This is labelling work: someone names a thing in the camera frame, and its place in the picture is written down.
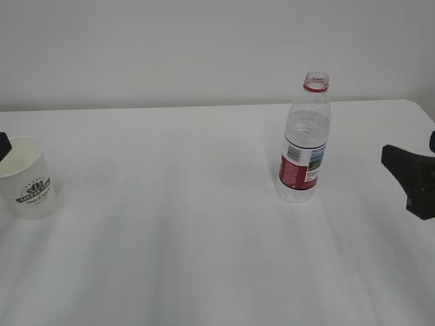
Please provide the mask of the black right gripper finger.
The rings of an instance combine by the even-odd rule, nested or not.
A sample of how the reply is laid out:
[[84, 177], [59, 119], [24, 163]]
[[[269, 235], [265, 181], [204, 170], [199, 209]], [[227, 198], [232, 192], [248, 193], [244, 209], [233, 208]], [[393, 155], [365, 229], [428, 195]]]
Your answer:
[[421, 220], [434, 218], [434, 157], [393, 145], [382, 148], [381, 163], [406, 194], [406, 209]]

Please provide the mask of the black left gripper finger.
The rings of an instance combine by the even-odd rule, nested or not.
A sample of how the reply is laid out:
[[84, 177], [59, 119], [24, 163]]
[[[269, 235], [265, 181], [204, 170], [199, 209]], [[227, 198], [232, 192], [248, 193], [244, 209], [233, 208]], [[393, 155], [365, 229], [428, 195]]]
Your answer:
[[0, 132], [0, 162], [8, 155], [12, 150], [12, 145], [5, 132]]

